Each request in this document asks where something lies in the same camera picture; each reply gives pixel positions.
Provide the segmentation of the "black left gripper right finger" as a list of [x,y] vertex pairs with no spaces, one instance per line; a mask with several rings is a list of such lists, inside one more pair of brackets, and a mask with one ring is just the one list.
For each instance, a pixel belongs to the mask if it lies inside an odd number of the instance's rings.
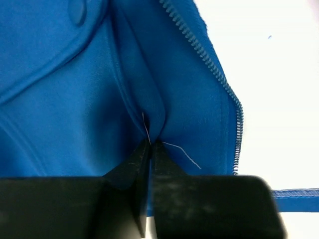
[[191,176],[153,145],[152,200],[159,239],[284,239],[268,185],[253,176]]

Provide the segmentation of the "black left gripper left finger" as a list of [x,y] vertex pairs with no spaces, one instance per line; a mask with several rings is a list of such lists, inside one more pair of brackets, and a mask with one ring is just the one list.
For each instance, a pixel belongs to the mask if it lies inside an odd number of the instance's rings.
[[141,239],[146,233],[151,146],[101,177],[2,178],[3,239]]

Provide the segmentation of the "blue zip jacket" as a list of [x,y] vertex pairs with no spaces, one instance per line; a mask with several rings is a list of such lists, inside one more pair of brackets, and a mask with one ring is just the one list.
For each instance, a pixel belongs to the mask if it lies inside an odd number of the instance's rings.
[[319,210],[316,0],[3,0],[0,173],[102,175],[142,139]]

